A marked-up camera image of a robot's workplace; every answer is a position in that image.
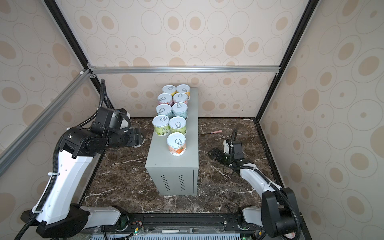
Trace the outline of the white can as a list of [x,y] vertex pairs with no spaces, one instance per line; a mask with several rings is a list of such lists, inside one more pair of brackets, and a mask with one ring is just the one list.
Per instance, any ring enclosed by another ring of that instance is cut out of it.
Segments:
[[156,107],[156,112],[158,115],[165,115],[169,119],[173,117],[173,111],[172,111],[172,106],[168,104],[160,104]]

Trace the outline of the pink can front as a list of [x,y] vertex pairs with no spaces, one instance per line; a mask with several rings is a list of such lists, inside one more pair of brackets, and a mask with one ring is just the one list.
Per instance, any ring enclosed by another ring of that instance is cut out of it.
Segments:
[[174,104],[173,96],[168,93],[162,93],[158,96],[158,103],[159,105],[167,104],[172,107]]

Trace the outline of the pink can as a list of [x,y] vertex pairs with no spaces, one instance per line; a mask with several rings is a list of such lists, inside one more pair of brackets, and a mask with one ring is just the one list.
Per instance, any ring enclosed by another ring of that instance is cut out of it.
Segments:
[[168,93],[162,93],[158,96],[158,103],[159,105],[167,104],[172,107],[174,104],[173,96]]
[[176,93],[173,96],[173,101],[174,101],[174,104],[184,103],[187,105],[188,104],[188,95],[185,93]]

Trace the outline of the brown can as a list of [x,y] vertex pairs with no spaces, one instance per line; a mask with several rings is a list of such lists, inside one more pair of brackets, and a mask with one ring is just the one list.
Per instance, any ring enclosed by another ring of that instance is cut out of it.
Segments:
[[169,152],[174,156],[181,156],[186,152],[186,137],[182,133],[172,133],[167,137]]

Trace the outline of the yellow can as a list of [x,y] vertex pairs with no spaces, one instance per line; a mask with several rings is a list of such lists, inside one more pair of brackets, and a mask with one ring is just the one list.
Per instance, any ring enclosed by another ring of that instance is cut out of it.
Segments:
[[190,99],[190,86],[188,86],[188,85],[185,85],[185,84],[182,84],[182,85],[178,85],[177,87],[176,87],[176,90],[177,90],[177,92],[178,93],[184,93],[184,94],[186,94],[187,96],[188,96],[188,99]]
[[162,88],[163,93],[174,96],[177,93],[176,87],[173,85],[166,85]]

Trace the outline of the grey green can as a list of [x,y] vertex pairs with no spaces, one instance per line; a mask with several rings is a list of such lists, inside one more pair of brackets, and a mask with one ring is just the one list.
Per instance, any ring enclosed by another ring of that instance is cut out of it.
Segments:
[[174,117],[188,118],[188,105],[185,103],[175,103],[172,106],[172,112]]

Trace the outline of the orange can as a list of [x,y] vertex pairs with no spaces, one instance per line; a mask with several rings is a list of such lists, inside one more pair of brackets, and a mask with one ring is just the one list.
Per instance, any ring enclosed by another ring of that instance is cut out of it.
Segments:
[[144,142],[145,141],[143,141],[141,144],[139,144],[139,145],[136,145],[136,146],[133,146],[133,148],[139,148],[139,147],[141,147],[143,144],[144,144]]

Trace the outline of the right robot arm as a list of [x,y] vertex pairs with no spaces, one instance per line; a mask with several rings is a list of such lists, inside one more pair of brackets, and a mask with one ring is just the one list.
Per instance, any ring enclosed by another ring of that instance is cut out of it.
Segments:
[[266,236],[282,240],[298,240],[302,236],[303,223],[295,193],[283,188],[263,174],[256,164],[245,158],[242,143],[237,141],[238,130],[224,140],[224,149],[214,148],[208,152],[211,160],[230,168],[247,181],[261,197],[261,207],[244,207],[237,217],[238,227],[248,230],[251,226],[260,228],[257,240]]

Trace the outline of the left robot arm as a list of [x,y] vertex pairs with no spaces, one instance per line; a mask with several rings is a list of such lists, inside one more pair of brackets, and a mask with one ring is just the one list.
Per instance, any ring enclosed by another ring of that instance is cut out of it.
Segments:
[[72,198],[97,154],[110,148],[137,148],[144,141],[140,129],[131,127],[127,111],[112,108],[105,80],[101,80],[97,111],[59,138],[53,151],[53,170],[48,173],[50,180],[38,203],[22,213],[25,225],[15,238],[20,240],[31,226],[42,238],[70,238],[84,229],[126,224],[126,214],[118,207],[89,208],[73,204]]

